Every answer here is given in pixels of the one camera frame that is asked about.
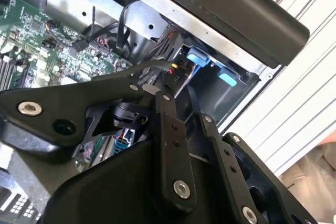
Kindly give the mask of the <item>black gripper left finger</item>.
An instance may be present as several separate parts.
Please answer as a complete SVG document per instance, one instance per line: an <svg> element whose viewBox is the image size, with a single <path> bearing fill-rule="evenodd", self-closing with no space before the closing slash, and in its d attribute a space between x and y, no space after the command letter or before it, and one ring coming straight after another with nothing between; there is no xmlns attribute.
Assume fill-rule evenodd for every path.
<svg viewBox="0 0 336 224"><path fill-rule="evenodd" d="M69 160L77 147L122 129L136 141L154 139L155 203L191 212L196 191L184 123L171 89L154 94L121 73L61 86L1 92L1 141L49 162Z"/></svg>

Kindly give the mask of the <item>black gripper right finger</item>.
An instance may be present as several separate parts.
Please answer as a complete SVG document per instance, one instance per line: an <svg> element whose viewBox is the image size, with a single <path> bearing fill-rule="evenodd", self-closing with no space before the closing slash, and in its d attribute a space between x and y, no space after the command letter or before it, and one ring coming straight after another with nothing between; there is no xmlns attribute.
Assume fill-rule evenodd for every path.
<svg viewBox="0 0 336 224"><path fill-rule="evenodd" d="M193 223L315 223L248 145L221 136L193 88L162 77L162 203Z"/></svg>

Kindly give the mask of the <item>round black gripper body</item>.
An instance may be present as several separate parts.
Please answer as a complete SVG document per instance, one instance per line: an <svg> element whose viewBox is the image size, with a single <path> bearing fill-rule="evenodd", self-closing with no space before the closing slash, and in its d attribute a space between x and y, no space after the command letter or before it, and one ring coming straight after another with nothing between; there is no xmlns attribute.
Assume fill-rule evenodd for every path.
<svg viewBox="0 0 336 224"><path fill-rule="evenodd" d="M50 197L42 223L193 223L155 203L154 150L145 140L70 178Z"/></svg>

